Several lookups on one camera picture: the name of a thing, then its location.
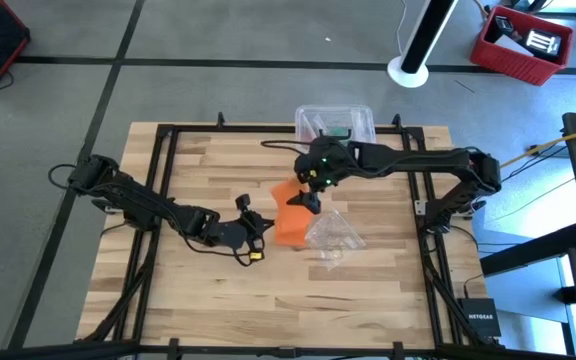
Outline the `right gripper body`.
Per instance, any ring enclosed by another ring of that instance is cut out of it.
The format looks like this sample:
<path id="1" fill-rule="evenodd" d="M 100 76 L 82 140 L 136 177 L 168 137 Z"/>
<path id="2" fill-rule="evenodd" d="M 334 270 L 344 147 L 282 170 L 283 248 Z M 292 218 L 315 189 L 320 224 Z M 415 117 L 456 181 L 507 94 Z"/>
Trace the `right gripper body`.
<path id="1" fill-rule="evenodd" d="M 309 144 L 309 151 L 295 160 L 295 174 L 311 192 L 324 192 L 349 176 L 348 151 L 336 137 L 322 136 Z"/>

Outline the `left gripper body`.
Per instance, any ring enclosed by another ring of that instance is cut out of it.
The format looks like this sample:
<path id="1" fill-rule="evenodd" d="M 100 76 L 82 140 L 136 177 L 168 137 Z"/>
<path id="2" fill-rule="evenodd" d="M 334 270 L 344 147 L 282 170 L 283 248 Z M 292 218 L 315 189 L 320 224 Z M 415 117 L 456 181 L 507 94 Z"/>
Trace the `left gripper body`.
<path id="1" fill-rule="evenodd" d="M 264 249 L 263 218 L 254 211 L 245 211 L 241 214 L 240 220 L 246 229 L 246 244 L 249 250 L 262 251 Z"/>

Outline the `orange elastic bandage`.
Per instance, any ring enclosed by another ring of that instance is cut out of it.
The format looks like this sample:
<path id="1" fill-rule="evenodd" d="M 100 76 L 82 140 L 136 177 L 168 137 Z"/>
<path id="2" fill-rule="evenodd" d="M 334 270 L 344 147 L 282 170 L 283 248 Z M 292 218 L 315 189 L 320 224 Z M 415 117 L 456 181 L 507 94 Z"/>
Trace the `orange elastic bandage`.
<path id="1" fill-rule="evenodd" d="M 313 214 L 303 206 L 289 205 L 288 201 L 297 196 L 306 187 L 296 178 L 290 178 L 271 189 L 277 205 L 274 220 L 275 242 L 282 246 L 305 247 L 306 234 L 312 222 Z"/>

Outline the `clear plastic zip bag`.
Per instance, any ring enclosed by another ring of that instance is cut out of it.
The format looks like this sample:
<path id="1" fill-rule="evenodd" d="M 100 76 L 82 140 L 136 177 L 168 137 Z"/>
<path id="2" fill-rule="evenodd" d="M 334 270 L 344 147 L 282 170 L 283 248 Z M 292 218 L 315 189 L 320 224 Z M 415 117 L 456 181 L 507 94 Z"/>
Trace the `clear plastic zip bag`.
<path id="1" fill-rule="evenodd" d="M 318 215 L 309 227 L 305 241 L 318 253 L 318 260 L 332 270 L 350 258 L 366 244 L 341 213 L 333 209 Z"/>

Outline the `clear plastic storage container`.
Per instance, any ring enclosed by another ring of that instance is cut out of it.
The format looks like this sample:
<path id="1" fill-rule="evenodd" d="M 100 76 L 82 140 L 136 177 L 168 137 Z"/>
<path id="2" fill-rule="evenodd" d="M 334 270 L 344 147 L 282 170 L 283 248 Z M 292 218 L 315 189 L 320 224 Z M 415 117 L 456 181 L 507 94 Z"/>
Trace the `clear plastic storage container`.
<path id="1" fill-rule="evenodd" d="M 302 105 L 295 112 L 295 139 L 299 142 L 301 142 L 298 138 L 301 128 L 312 129 L 317 138 L 321 135 L 330 136 L 329 130 L 335 126 L 352 130 L 350 136 L 340 137 L 343 143 L 348 141 L 376 142 L 373 113 L 367 106 Z"/>

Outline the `black pillar with white base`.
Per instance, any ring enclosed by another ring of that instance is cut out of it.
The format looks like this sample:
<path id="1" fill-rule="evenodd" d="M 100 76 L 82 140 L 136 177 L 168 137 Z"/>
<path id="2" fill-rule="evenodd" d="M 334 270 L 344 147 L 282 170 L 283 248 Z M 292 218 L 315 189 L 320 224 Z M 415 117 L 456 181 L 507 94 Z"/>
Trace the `black pillar with white base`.
<path id="1" fill-rule="evenodd" d="M 426 83 L 429 77 L 427 59 L 457 3 L 458 0 L 425 0 L 405 51 L 387 65 L 387 74 L 396 84 L 418 88 Z"/>

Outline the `red plastic crate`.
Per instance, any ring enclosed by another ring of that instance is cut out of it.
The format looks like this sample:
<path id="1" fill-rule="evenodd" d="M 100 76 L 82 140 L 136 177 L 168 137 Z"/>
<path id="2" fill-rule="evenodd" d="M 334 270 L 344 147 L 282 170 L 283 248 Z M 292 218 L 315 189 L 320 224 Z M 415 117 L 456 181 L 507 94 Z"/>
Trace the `red plastic crate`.
<path id="1" fill-rule="evenodd" d="M 514 26 L 510 36 L 494 33 L 491 22 L 495 15 L 506 16 Z M 562 38 L 558 57 L 535 56 L 524 47 L 530 29 L 558 35 Z M 574 40 L 574 30 L 534 15 L 504 6 L 495 6 L 475 38 L 470 61 L 483 68 L 541 86 L 569 63 Z"/>

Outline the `small black device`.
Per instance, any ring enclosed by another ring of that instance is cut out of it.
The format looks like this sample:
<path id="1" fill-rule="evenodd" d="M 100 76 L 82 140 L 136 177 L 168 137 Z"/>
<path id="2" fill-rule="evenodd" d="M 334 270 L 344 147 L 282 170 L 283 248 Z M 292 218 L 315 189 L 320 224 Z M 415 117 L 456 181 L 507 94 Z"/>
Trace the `small black device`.
<path id="1" fill-rule="evenodd" d="M 491 30 L 494 33 L 510 36 L 514 32 L 514 26 L 506 16 L 495 15 L 491 22 Z"/>

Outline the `black crossbar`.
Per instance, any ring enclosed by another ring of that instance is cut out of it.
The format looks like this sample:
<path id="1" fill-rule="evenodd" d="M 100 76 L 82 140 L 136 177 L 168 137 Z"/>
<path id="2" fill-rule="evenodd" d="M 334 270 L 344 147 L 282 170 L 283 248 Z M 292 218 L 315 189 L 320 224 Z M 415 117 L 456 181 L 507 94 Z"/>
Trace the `black crossbar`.
<path id="1" fill-rule="evenodd" d="M 434 349 L 407 348 L 394 342 L 384 348 L 328 348 L 298 346 L 208 346 L 184 345 L 173 338 L 166 345 L 147 345 L 136 341 L 87 342 L 0 350 L 0 360 L 112 360 L 125 356 L 163 354 L 167 360 L 185 355 L 270 356 L 277 359 L 301 357 L 363 358 L 389 360 L 424 358 L 435 360 L 576 360 L 576 356 L 511 350 L 503 347 L 473 347 L 441 344 Z"/>

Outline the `white and black device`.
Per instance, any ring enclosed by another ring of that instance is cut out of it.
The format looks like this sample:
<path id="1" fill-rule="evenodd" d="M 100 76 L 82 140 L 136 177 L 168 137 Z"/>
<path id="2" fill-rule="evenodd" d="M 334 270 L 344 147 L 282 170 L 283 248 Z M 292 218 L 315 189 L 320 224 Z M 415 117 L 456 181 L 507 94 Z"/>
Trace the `white and black device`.
<path id="1" fill-rule="evenodd" d="M 524 39 L 524 47 L 535 56 L 558 57 L 562 38 L 540 29 L 530 29 Z"/>

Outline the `black Netgear network switch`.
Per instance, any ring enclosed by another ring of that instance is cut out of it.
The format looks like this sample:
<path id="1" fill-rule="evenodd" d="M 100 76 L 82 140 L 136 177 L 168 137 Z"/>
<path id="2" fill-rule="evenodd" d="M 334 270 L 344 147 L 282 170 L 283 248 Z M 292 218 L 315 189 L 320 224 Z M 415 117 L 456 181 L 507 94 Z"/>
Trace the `black Netgear network switch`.
<path id="1" fill-rule="evenodd" d="M 494 300 L 491 298 L 460 298 L 458 300 L 472 328 L 482 337 L 501 336 Z"/>

